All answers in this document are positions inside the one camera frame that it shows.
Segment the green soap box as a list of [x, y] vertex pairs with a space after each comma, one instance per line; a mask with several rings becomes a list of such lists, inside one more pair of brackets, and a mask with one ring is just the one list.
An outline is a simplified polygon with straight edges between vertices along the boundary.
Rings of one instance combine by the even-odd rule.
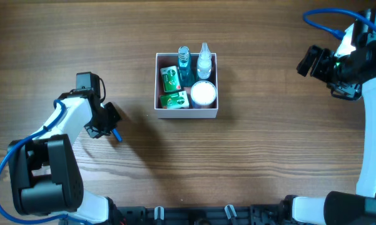
[[160, 73], [165, 93], [175, 93], [181, 91], [180, 78], [178, 68], [176, 66], [161, 68]]
[[160, 96], [160, 103], [163, 109], [187, 109], [190, 106], [186, 91]]

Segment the white pink-lined box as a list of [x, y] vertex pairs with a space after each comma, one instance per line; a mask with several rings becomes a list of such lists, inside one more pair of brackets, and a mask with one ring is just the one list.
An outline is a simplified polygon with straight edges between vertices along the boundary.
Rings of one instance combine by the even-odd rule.
[[219, 108], [218, 98], [218, 68], [217, 55], [211, 54], [212, 69], [210, 81], [216, 87], [216, 98], [209, 108], [192, 108], [188, 109], [163, 109], [161, 106], [160, 96], [164, 95], [163, 83], [160, 69], [176, 66], [178, 62], [178, 54], [176, 52], [158, 52], [155, 58], [155, 84], [154, 84], [154, 111], [159, 119], [214, 119], [216, 118]]

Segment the teal mouthwash bottle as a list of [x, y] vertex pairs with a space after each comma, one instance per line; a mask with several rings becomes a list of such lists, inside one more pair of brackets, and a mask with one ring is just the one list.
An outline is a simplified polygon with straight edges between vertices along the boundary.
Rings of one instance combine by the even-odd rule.
[[191, 54], [187, 46], [178, 49], [178, 69], [180, 83], [183, 87], [191, 87], [195, 83], [195, 75], [191, 68]]

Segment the clear spray bottle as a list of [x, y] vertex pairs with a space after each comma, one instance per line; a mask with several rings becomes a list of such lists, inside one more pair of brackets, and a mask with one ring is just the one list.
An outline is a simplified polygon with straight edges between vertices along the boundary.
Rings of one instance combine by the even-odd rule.
[[197, 76], [199, 80], [209, 79], [212, 69], [211, 57], [212, 55], [208, 44], [203, 42], [196, 64]]

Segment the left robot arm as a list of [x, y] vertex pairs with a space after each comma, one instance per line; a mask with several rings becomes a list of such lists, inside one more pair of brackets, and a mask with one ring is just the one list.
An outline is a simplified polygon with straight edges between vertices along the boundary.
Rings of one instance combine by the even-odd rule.
[[91, 72], [76, 75], [76, 87], [54, 100], [54, 112], [27, 141], [8, 146], [15, 210], [20, 215], [59, 216], [74, 223], [126, 224], [108, 197], [85, 191], [73, 152], [82, 130], [93, 139], [117, 135], [121, 117], [105, 103], [103, 80]]

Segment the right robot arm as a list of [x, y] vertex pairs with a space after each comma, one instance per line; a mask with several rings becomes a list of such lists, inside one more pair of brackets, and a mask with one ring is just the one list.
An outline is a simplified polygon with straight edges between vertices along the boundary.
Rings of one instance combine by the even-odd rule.
[[340, 40], [332, 51], [310, 46], [297, 73], [326, 84], [332, 97], [363, 100], [365, 109], [362, 166], [355, 193], [331, 191], [324, 197], [287, 196], [280, 223], [376, 224], [376, 8], [353, 12], [313, 9], [303, 20]]

